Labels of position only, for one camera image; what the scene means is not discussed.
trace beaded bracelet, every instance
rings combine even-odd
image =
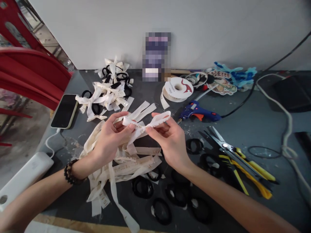
[[[87,178],[85,179],[82,179],[82,180],[79,180],[78,178],[74,177],[72,174],[71,174],[71,169],[72,169],[72,165],[77,162],[78,160],[75,159],[75,160],[72,160],[70,163],[68,163],[64,169],[64,176],[65,176],[65,179],[68,183],[70,184],[76,184],[76,185],[80,185],[82,184],[84,181],[86,181]]]

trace person's right hand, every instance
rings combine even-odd
[[[162,147],[166,162],[175,170],[180,171],[192,162],[186,151],[185,132],[171,117],[155,128],[147,127],[146,132]]]

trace ribbon spool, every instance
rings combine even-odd
[[[163,109],[169,107],[165,99],[179,103],[185,101],[192,93],[193,86],[188,80],[180,77],[171,78],[171,81],[165,82],[162,88],[161,103]]]

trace black device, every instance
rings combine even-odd
[[[296,132],[295,136],[306,152],[309,162],[311,163],[311,132]]]
[[[68,129],[77,109],[78,101],[75,94],[63,95],[51,123],[52,128]]]
[[[287,111],[311,111],[310,76],[294,75],[275,83],[273,88]]]

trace white cable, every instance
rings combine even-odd
[[[259,88],[259,90],[261,90],[261,92],[271,101],[273,101],[274,103],[276,103],[284,112],[285,114],[287,115],[288,117],[288,127],[287,127],[287,130],[286,130],[286,133],[283,137],[283,144],[282,144],[282,155],[288,159],[288,161],[293,165],[298,177],[301,179],[301,181],[303,182],[303,184],[306,186],[309,194],[310,194],[310,202],[309,202],[309,205],[311,206],[311,187],[309,186],[309,184],[307,183],[307,181],[305,180],[305,178],[303,177],[303,175],[301,174],[301,171],[299,170],[296,162],[294,161],[294,159],[298,158],[298,155],[297,153],[290,147],[287,146],[287,141],[288,141],[288,138],[289,136],[292,134],[292,131],[293,131],[293,118],[291,116],[291,114],[279,103],[277,102],[275,99],[272,99],[270,96],[267,95],[267,93],[261,88],[261,86],[259,86],[258,84],[258,81],[261,80],[262,78],[264,77],[267,77],[269,75],[275,75],[275,76],[278,76],[282,79],[285,79],[285,77],[283,76],[280,76],[280,75],[277,75],[277,74],[267,74],[267,75],[264,75],[262,76],[261,78],[259,78],[257,81],[256,81],[256,85],[257,87]]]
[[[54,150],[53,150],[51,147],[49,147],[49,145],[48,145],[48,140],[49,140],[51,137],[53,137],[53,136],[55,136],[56,134],[58,134],[58,133],[60,132],[60,130],[61,130],[61,129],[58,128],[58,129],[56,130],[56,133],[54,133],[52,136],[49,136],[49,137],[46,139],[46,141],[45,141],[46,147],[49,148],[49,149],[53,152],[53,153],[52,153],[52,156],[51,156],[50,158],[53,158],[55,152],[54,152]]]

